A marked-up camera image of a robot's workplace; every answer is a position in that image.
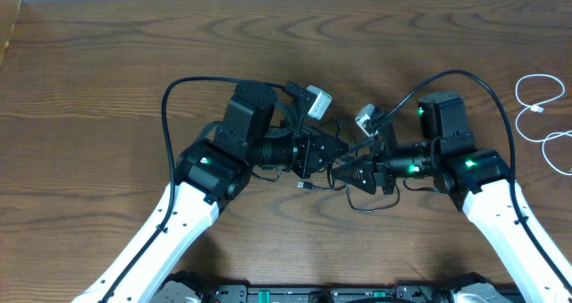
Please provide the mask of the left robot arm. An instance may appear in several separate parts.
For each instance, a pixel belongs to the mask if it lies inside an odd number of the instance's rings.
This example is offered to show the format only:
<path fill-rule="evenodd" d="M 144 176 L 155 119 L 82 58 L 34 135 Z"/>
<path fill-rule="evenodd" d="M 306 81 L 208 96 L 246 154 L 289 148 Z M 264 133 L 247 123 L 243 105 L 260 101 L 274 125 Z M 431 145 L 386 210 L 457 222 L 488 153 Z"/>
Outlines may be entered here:
<path fill-rule="evenodd" d="M 148 302 L 189 246 L 248 185 L 255 167 L 307 179 L 347 145 L 306 126 L 332 97 L 302 88 L 231 79 L 235 89 L 221 121 L 209 123 L 178 157 L 162 120 L 170 181 L 156 208 L 78 302 Z"/>

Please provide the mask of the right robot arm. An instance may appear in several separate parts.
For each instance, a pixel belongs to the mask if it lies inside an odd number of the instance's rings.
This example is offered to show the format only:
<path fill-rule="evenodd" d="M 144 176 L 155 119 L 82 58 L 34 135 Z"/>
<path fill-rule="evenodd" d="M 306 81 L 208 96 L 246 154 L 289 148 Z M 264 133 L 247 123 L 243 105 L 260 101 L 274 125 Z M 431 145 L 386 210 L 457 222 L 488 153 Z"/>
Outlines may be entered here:
<path fill-rule="evenodd" d="M 332 177 L 367 193 L 389 195 L 401 178 L 433 178 L 457 210 L 483 234 L 527 302 L 569 302 L 571 264 L 534 216 L 500 154 L 478 149 L 466 108 L 454 92 L 418 100 L 424 143 L 400 145 L 372 105 L 356 118 L 380 144 L 332 170 Z"/>

